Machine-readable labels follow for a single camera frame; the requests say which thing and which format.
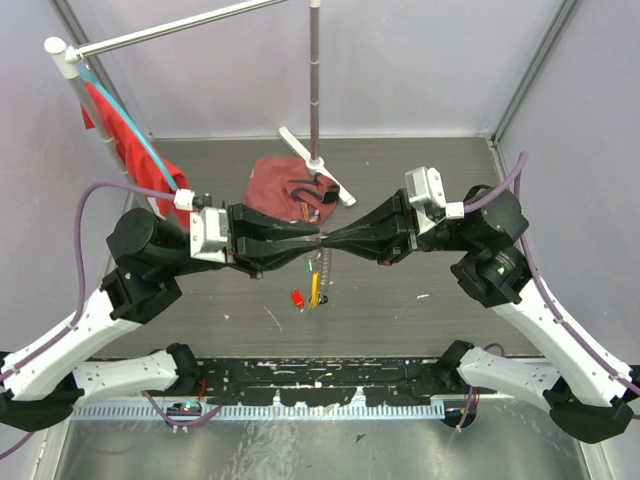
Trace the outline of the keyring with yellow tag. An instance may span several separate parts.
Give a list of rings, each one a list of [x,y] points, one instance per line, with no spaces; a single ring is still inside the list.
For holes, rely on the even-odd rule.
[[[322,295],[328,297],[328,290],[331,285],[331,266],[332,266],[332,250],[322,246],[322,239],[326,236],[321,234],[317,240],[317,249],[309,253],[314,260],[314,270],[309,272],[311,275],[309,308],[313,309],[318,306],[318,300]]]

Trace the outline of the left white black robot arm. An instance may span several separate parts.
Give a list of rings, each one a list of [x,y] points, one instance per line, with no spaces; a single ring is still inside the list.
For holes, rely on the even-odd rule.
[[[176,302],[182,295],[179,277],[231,268],[258,279],[315,250],[318,234],[315,226],[279,220],[243,204],[192,212],[186,229],[142,208],[127,212],[107,239],[115,269],[81,297],[67,319],[2,359],[2,423],[36,432],[113,396],[191,395],[201,370],[185,344],[133,360],[93,357]]]

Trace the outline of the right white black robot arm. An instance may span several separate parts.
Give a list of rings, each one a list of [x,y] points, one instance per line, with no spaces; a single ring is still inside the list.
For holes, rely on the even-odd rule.
[[[547,366],[524,364],[454,341],[436,362],[444,390],[489,389],[538,407],[565,433],[595,444],[622,434],[634,419],[639,369],[617,359],[551,295],[528,257],[529,223],[516,195],[473,187],[464,203],[418,205],[401,189],[321,244],[380,265],[412,252],[456,251],[451,266],[471,299],[507,320],[544,356]]]

